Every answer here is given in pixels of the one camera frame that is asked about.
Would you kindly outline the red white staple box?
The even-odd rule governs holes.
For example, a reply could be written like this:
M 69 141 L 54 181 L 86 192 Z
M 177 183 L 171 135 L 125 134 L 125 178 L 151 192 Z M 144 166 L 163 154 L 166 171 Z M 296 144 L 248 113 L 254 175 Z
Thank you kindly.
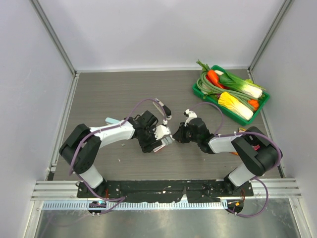
M 174 141 L 174 139 L 173 139 L 172 135 L 169 135 L 169 136 L 163 138 L 161 140 L 161 145 L 156 147 L 155 149 L 153 149 L 153 152 L 154 153 L 158 152 L 159 150 L 161 150 L 165 146 L 170 145 L 171 143 L 173 143 L 173 141 Z

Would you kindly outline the light blue stapler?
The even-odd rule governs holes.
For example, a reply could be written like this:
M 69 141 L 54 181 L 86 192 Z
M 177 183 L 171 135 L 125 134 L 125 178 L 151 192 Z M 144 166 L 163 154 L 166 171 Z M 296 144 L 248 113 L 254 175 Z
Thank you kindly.
M 119 123 L 120 120 L 113 119 L 113 118 L 106 118 L 105 122 L 106 122 L 106 124 L 116 124 L 116 123 Z

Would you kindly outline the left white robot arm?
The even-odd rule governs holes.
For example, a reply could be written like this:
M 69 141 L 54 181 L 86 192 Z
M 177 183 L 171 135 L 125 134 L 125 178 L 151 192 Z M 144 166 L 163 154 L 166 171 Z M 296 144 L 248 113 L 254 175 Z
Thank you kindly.
M 87 183 L 88 192 L 99 198 L 106 190 L 106 180 L 94 166 L 99 149 L 118 141 L 136 138 L 142 152 L 150 153 L 161 146 L 161 139 L 169 134 L 166 125 L 158 125 L 158 121 L 151 112 L 145 111 L 140 116 L 103 127 L 89 128 L 80 124 L 65 140 L 59 154 L 72 171 Z

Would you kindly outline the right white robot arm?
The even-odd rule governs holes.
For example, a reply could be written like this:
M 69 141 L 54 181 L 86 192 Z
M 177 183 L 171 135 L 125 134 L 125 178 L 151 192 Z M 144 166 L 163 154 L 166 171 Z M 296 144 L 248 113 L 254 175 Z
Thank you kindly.
M 283 156 L 280 148 L 255 126 L 228 135 L 212 134 L 201 118 L 195 118 L 182 122 L 172 137 L 183 144 L 195 142 L 207 154 L 238 154 L 242 164 L 223 179 L 224 191 L 230 196 L 239 193 L 246 182 L 277 166 Z

